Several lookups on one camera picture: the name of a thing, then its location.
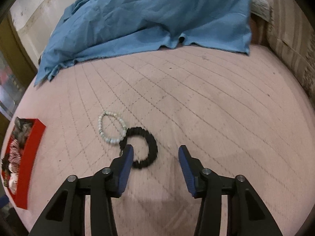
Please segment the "red plaid scrunchie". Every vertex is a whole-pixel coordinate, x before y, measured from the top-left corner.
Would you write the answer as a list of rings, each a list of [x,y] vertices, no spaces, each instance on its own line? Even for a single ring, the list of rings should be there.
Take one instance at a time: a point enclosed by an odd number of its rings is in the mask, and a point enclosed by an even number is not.
[[[10,143],[10,152],[8,160],[10,163],[16,165],[19,165],[21,162],[19,142],[16,139]]]

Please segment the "grey sheer scrunchie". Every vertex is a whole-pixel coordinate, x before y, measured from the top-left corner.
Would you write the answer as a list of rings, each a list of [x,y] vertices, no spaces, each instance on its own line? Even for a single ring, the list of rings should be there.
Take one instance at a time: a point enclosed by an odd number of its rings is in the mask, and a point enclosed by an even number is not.
[[[14,129],[12,135],[19,143],[25,143],[33,126],[33,122],[30,119],[22,119],[16,117],[14,120]]]

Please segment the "white cherry print scrunchie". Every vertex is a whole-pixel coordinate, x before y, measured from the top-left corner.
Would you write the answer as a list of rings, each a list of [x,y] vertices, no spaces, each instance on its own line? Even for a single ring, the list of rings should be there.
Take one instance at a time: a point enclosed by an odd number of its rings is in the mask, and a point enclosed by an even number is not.
[[[8,181],[8,188],[15,195],[17,192],[18,185],[19,166],[16,164],[9,163],[8,169],[11,172],[10,179]]]

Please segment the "red cardboard tray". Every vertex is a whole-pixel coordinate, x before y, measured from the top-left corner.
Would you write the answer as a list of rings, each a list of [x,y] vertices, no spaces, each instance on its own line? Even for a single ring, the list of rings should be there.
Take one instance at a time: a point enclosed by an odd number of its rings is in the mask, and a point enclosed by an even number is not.
[[[8,188],[8,181],[10,179],[11,172],[8,169],[9,166],[9,152],[10,143],[15,140],[12,133],[8,140],[8,144],[5,150],[5,155],[2,159],[2,172],[1,176],[3,179],[4,187],[8,190],[8,195],[12,198],[15,205],[22,209],[27,209],[28,203],[28,190],[31,181],[32,168],[34,165],[36,153],[40,145],[41,138],[43,136],[46,126],[39,119],[30,119],[34,124],[31,128],[31,132],[26,142],[19,143],[21,162],[19,166],[19,176],[17,192],[14,195]]]

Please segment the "pink quilted bed cover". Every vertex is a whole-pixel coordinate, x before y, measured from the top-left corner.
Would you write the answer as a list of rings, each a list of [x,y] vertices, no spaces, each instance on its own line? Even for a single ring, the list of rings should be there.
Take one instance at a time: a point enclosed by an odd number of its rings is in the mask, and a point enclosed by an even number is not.
[[[28,87],[15,116],[46,126],[28,208],[16,209],[28,230],[68,175],[93,175],[118,156],[98,132],[105,110],[158,145],[157,160],[132,170],[112,201],[119,235],[194,233],[200,201],[187,190],[181,145],[219,175],[244,175],[283,235],[313,208],[314,109],[296,78],[263,46],[249,55],[185,46],[88,61]]]

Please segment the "striped floral pillow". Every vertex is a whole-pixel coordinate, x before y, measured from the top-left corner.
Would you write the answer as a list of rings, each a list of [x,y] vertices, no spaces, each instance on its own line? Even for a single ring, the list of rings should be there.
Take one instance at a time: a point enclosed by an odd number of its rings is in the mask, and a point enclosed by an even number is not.
[[[307,96],[314,99],[314,29],[295,0],[273,0],[267,39]]]

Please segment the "blue cloth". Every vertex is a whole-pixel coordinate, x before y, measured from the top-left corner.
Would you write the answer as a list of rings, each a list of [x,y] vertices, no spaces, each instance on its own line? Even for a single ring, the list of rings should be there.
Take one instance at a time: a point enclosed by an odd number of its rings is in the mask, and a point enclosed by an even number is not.
[[[78,62],[197,44],[249,53],[251,0],[77,0],[51,34],[35,85]]]

